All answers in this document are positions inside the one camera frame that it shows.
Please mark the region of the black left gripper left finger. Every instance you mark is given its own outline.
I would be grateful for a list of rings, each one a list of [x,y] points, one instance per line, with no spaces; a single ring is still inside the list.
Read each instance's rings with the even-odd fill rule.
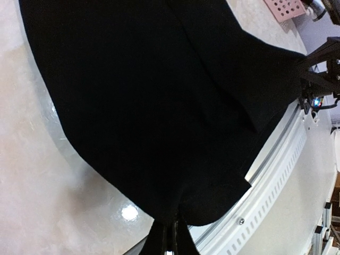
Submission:
[[[173,254],[173,226],[154,221],[146,241],[140,251],[141,255]]]

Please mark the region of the black t-shirt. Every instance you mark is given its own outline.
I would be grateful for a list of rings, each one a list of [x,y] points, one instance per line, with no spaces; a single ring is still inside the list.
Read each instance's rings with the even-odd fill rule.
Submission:
[[[244,31],[226,1],[20,1],[78,154],[155,220],[220,219],[301,94],[303,54]]]

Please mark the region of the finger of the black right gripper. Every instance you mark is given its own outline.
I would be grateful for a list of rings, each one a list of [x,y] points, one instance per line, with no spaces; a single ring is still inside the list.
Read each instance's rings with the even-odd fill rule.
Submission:
[[[339,37],[328,37],[323,45],[300,61],[298,66],[313,66],[334,59],[339,59]]]
[[[314,96],[339,95],[339,80],[333,78],[329,73],[304,72],[301,74],[301,78],[311,84],[307,91]]]

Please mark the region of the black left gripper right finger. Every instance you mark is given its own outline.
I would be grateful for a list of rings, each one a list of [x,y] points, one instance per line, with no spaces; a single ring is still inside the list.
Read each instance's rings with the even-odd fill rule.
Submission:
[[[174,223],[174,254],[199,255],[188,226],[181,215],[177,215]]]

